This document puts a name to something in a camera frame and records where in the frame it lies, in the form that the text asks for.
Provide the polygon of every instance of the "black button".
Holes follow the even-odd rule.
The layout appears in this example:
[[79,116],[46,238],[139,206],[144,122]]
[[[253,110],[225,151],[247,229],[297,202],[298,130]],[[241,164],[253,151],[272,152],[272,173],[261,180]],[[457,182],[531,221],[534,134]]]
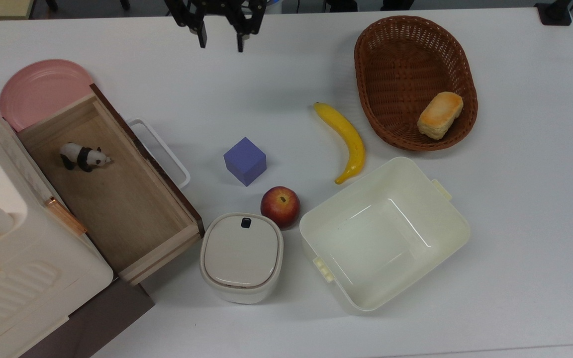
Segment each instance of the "black button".
[[251,219],[248,217],[243,218],[243,222],[240,223],[240,226],[248,229],[251,226]]

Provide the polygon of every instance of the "blue block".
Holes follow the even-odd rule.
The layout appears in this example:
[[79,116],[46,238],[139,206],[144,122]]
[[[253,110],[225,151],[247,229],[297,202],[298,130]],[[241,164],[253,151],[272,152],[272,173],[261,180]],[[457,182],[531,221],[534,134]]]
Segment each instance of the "blue block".
[[245,137],[225,153],[225,165],[242,184],[249,186],[267,170],[267,156]]

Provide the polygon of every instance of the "floor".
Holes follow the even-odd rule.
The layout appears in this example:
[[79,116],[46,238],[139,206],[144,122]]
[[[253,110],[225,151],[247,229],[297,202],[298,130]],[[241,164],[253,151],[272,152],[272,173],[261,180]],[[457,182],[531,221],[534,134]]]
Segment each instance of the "floor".
[[[50,11],[45,0],[37,0],[33,18],[100,18],[164,16],[168,9],[164,0],[130,0],[131,9],[124,10],[120,0],[56,0],[59,10]],[[282,12],[295,13],[301,2],[300,12],[322,12],[323,0],[284,0]],[[382,0],[357,0],[360,11],[376,11]],[[455,9],[472,7],[530,7],[536,0],[415,0],[411,9]]]

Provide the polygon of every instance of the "small lidded container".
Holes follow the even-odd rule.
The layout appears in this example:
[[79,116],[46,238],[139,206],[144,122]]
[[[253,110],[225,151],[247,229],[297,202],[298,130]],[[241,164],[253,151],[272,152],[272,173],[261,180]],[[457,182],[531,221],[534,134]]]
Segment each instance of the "small lidded container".
[[200,274],[226,301],[259,303],[278,281],[283,254],[282,232],[275,222],[229,213],[216,218],[205,233]]

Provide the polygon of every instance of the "toy panda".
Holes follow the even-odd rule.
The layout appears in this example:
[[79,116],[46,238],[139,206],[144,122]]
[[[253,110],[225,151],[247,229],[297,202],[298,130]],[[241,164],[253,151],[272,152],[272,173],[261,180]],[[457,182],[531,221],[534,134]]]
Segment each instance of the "toy panda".
[[59,149],[63,165],[66,169],[73,170],[75,166],[79,166],[85,172],[92,171],[92,165],[102,166],[109,163],[112,159],[105,156],[100,152],[100,147],[96,150],[91,148],[82,147],[76,143],[66,143]]

